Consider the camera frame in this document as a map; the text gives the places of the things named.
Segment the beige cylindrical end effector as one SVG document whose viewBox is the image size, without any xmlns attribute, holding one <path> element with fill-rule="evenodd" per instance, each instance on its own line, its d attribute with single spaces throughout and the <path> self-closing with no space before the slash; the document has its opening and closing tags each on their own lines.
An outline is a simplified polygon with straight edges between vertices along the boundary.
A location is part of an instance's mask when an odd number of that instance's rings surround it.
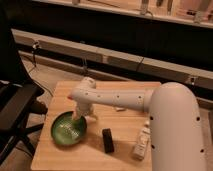
<svg viewBox="0 0 213 171">
<path fill-rule="evenodd" d="M 72 114 L 72 120 L 78 120 L 78 119 L 80 119 L 80 117 L 81 117 L 81 116 L 78 115 L 78 114 L 75 113 L 75 112 Z"/>
</svg>

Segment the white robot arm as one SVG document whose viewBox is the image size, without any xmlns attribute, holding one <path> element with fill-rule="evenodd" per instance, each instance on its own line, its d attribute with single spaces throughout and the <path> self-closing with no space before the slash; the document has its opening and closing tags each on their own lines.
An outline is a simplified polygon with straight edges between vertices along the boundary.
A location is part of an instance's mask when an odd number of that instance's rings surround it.
<svg viewBox="0 0 213 171">
<path fill-rule="evenodd" d="M 94 104 L 147 112 L 150 117 L 152 171 L 207 171 L 199 105 L 177 82 L 156 88 L 98 89 L 84 78 L 69 94 L 80 116 Z"/>
</svg>

